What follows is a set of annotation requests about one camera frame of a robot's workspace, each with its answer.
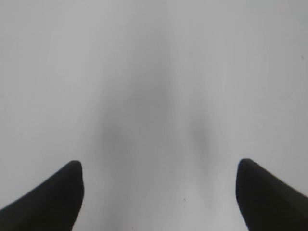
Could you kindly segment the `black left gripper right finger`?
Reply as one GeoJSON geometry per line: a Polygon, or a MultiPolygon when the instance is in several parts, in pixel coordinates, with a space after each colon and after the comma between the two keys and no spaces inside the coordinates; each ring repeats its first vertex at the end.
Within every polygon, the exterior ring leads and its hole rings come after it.
{"type": "Polygon", "coordinates": [[[235,196],[250,231],[308,229],[308,198],[251,159],[238,164],[235,196]]]}

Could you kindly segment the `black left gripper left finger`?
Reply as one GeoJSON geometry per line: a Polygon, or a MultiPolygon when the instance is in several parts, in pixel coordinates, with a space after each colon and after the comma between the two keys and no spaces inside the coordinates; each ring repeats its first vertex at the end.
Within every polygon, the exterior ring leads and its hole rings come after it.
{"type": "Polygon", "coordinates": [[[73,160],[0,211],[2,231],[71,231],[84,198],[83,171],[73,160]]]}

